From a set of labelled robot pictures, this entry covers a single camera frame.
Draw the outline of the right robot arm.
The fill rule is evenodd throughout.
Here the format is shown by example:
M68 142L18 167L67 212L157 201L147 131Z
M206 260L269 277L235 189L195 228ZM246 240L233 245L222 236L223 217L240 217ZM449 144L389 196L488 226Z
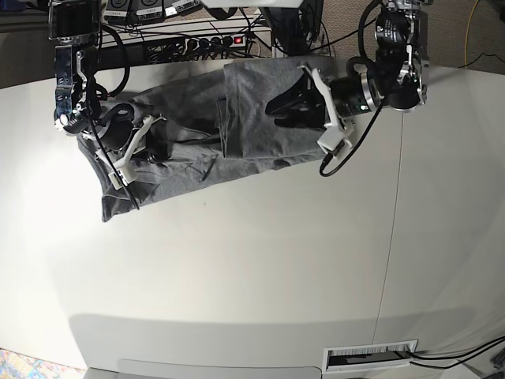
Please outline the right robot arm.
M134 160L161 163L168 160L166 142L150 126L140 131L144 117L154 107L122 96L131 65L125 45L115 30L103 26L98 1L50 1L50 38L55 48L54 124L64 134L76 137L94 159L113 161L128 148ZM110 33L119 47L124 69L116 89L109 91L95 79L102 61L103 33Z

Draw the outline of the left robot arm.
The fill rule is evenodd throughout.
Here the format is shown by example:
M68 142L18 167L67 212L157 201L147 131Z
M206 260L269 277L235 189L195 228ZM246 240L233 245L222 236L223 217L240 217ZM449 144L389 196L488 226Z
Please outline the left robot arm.
M267 103L266 115L282 127L298 122L333 126L381 107L411 111L427 99L429 58L423 1L371 1L357 27L358 54L346 62L346 76L323 78L308 65L284 93Z

